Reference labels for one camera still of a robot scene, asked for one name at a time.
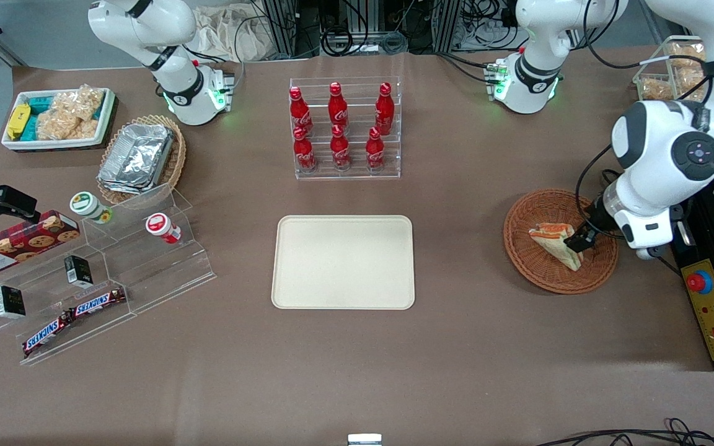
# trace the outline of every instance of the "aluminum foil container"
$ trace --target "aluminum foil container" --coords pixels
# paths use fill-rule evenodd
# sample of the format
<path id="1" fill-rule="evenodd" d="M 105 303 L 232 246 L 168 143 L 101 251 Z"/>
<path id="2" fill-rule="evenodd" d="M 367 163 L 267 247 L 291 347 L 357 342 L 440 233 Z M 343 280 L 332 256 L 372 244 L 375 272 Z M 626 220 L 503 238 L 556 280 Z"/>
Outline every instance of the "aluminum foil container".
<path id="1" fill-rule="evenodd" d="M 117 136 L 97 179 L 107 189 L 130 194 L 156 186 L 173 137 L 164 125 L 127 125 Z"/>

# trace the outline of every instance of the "bread slice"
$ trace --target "bread slice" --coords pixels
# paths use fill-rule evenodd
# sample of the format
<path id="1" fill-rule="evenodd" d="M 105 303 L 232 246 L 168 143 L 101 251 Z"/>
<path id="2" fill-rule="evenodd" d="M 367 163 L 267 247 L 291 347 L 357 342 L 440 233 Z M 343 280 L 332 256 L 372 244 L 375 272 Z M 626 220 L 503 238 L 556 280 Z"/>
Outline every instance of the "bread slice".
<path id="1" fill-rule="evenodd" d="M 527 232 L 533 241 L 545 251 L 560 260 L 572 271 L 577 271 L 583 264 L 583 252 L 575 252 L 564 243 L 567 237 L 575 234 L 575 228 L 566 223 L 539 223 L 536 229 Z"/>

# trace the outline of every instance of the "white cloth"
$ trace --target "white cloth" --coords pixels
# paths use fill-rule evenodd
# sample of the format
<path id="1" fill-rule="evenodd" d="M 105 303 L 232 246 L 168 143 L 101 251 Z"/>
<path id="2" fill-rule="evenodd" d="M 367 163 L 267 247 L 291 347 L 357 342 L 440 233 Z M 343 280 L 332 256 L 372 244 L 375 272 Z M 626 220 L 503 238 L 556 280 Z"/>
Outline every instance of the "white cloth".
<path id="1" fill-rule="evenodd" d="M 198 6 L 195 20 L 198 24 L 198 53 L 224 56 L 230 60 L 255 61 L 277 53 L 270 35 L 269 20 L 255 18 L 241 25 L 249 17 L 263 15 L 251 3 L 233 3 L 227 6 Z"/>

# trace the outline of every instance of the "small black box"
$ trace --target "small black box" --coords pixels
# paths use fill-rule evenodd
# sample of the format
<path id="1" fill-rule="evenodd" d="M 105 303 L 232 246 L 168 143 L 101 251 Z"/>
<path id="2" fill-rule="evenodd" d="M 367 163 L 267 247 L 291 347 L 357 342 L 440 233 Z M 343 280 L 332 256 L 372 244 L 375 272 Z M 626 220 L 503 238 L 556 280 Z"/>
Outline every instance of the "small black box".
<path id="1" fill-rule="evenodd" d="M 20 295 L 20 290 L 9 286 L 0 286 L 0 317 L 10 319 L 20 319 L 26 316 L 24 299 Z"/>
<path id="2" fill-rule="evenodd" d="M 90 272 L 90 262 L 81 257 L 65 257 L 65 272 L 68 274 L 68 283 L 80 288 L 93 286 L 93 274 Z"/>

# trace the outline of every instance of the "floor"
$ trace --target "floor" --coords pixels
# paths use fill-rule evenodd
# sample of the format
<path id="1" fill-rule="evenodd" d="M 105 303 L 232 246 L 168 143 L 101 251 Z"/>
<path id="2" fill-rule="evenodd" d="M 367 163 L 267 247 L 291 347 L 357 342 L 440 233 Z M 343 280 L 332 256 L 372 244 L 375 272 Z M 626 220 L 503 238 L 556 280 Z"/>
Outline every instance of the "floor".
<path id="1" fill-rule="evenodd" d="M 191 6 L 223 3 L 218 0 L 187 2 Z M 90 0 L 0 1 L 0 26 L 4 30 L 2 41 L 32 67 L 68 70 L 138 66 L 135 59 L 94 36 L 87 23 L 89 4 Z M 607 29 L 597 46 L 652 43 L 654 40 L 640 4 L 631 0 L 624 15 Z M 0 129 L 11 106 L 11 98 L 11 72 L 0 62 Z"/>

